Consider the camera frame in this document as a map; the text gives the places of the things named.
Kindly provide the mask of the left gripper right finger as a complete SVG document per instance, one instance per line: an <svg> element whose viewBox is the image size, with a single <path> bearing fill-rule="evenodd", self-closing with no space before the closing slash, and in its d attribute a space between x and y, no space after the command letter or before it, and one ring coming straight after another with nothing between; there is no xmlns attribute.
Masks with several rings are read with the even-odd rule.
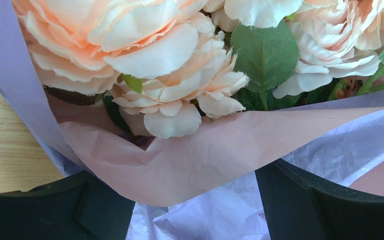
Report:
<svg viewBox="0 0 384 240"><path fill-rule="evenodd" d="M283 159L255 176L273 240L384 240L384 196L336 184Z"/></svg>

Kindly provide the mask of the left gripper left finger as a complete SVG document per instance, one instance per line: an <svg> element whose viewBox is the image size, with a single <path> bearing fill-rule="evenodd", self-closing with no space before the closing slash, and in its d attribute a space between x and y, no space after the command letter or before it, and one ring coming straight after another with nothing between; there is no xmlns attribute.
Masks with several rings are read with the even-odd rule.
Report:
<svg viewBox="0 0 384 240"><path fill-rule="evenodd" d="M135 202L87 171L0 193L0 240L123 240Z"/></svg>

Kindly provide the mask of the purple flower bouquet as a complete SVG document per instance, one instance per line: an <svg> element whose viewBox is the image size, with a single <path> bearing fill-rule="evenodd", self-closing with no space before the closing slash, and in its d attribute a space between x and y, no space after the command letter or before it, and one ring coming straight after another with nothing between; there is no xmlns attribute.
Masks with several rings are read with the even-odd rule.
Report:
<svg viewBox="0 0 384 240"><path fill-rule="evenodd" d="M0 0L0 93L124 240L272 240L256 170L384 178L384 0Z"/></svg>

